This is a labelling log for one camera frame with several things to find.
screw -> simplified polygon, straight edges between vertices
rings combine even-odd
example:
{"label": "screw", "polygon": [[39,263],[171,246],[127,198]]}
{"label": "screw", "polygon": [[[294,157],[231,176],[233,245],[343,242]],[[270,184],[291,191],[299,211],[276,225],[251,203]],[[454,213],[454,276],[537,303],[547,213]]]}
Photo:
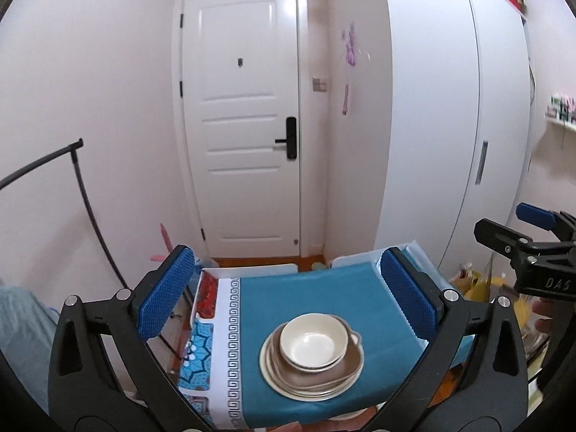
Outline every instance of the screw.
{"label": "screw", "polygon": [[130,289],[120,289],[117,293],[116,293],[116,298],[119,301],[125,301],[126,299],[128,299],[128,297],[130,297],[132,294],[132,291]]}
{"label": "screw", "polygon": [[500,305],[502,305],[503,307],[509,307],[510,306],[510,300],[508,299],[508,297],[504,297],[504,296],[498,297],[498,303]]}
{"label": "screw", "polygon": [[78,302],[77,296],[68,296],[68,297],[66,297],[64,304],[68,307],[72,307],[76,302]]}
{"label": "screw", "polygon": [[450,302],[456,302],[460,298],[460,296],[456,291],[448,289],[447,291],[444,292],[444,298],[446,300],[449,300]]}

plate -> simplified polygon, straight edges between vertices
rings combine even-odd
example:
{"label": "plate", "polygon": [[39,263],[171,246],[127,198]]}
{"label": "plate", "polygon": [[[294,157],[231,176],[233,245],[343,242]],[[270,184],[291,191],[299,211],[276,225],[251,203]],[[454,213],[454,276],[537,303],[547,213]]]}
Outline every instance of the plate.
{"label": "plate", "polygon": [[289,391],[286,391],[283,388],[281,388],[279,385],[276,384],[276,382],[273,380],[272,376],[270,376],[270,373],[269,373],[267,365],[266,365],[266,361],[267,361],[267,357],[268,357],[268,344],[270,342],[270,339],[272,338],[272,334],[273,333],[270,333],[270,335],[266,338],[266,341],[264,341],[264,343],[262,344],[262,348],[260,349],[260,357],[259,357],[260,372],[262,373],[264,380],[266,380],[266,383],[268,385],[270,385],[270,388],[272,388],[274,391],[276,391],[276,393],[279,393],[282,396],[285,396],[285,397],[287,397],[291,400],[295,400],[295,401],[304,401],[304,402],[326,401],[326,400],[335,398],[336,396],[339,396],[342,393],[344,393],[345,391],[349,390],[352,387],[352,385],[356,383],[356,380],[362,374],[362,370],[364,369],[364,349],[360,345],[360,346],[358,346],[358,348],[360,349],[360,352],[362,354],[362,366],[360,367],[360,369],[358,369],[358,373],[356,373],[352,378],[347,380],[341,386],[341,388],[338,388],[336,391],[333,391],[333,392],[330,392],[326,395],[321,395],[321,396],[300,396],[300,395],[296,395],[294,393],[291,393]]}

white border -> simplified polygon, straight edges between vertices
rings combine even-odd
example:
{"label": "white border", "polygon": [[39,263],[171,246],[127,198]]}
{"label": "white border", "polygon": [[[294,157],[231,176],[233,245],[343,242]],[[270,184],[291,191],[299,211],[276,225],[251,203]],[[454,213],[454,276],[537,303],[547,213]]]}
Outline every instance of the white border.
{"label": "white border", "polygon": [[[310,93],[312,92],[312,80],[309,66],[309,42],[308,42],[308,14],[307,0],[298,1],[298,57],[299,57],[299,84],[300,84],[300,256],[307,257],[318,253],[317,242],[311,242],[312,229],[310,228],[310,215],[314,210],[310,209],[308,196],[313,190],[310,179],[303,180],[302,165],[307,163],[307,156],[313,151],[314,144],[309,144],[308,129],[310,128],[311,110]],[[186,130],[184,123],[183,100],[180,97],[181,73],[181,41],[182,33],[180,29],[180,14],[183,12],[184,0],[175,0],[174,14],[172,18],[172,99],[174,103],[174,127],[176,130],[176,143],[180,169],[184,182],[184,191],[188,211],[191,216],[192,225],[195,231],[192,233],[191,246],[199,257],[208,257],[208,246],[202,239],[200,229],[202,220],[194,183],[192,181],[192,171],[188,159],[188,147],[186,144]]]}

wardrobe door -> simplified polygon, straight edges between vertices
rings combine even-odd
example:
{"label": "wardrobe door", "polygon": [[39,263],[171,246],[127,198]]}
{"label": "wardrobe door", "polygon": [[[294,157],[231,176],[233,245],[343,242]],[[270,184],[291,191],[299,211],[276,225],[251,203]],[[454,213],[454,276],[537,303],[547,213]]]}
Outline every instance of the wardrobe door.
{"label": "wardrobe door", "polygon": [[474,239],[487,217],[505,224],[519,186],[530,124],[528,49],[520,13],[507,0],[470,0],[480,60],[480,122],[462,211],[440,271],[462,262],[482,271],[488,248]]}
{"label": "wardrobe door", "polygon": [[392,127],[374,248],[416,239],[439,265],[464,200],[476,140],[472,10],[469,0],[388,0],[388,7]]}

blue textured pad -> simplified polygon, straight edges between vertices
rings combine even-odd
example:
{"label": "blue textured pad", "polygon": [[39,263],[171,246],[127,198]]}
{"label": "blue textured pad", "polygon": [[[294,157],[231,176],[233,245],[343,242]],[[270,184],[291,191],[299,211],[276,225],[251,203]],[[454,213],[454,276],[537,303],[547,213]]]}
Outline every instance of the blue textured pad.
{"label": "blue textured pad", "polygon": [[380,272],[416,336],[433,340],[440,323],[437,313],[392,252],[382,254]]}
{"label": "blue textured pad", "polygon": [[194,274],[194,252],[185,248],[140,305],[138,334],[142,339],[160,334],[192,274]]}
{"label": "blue textured pad", "polygon": [[520,203],[516,206],[516,217],[544,230],[552,230],[556,227],[556,218],[553,213],[528,203]]}

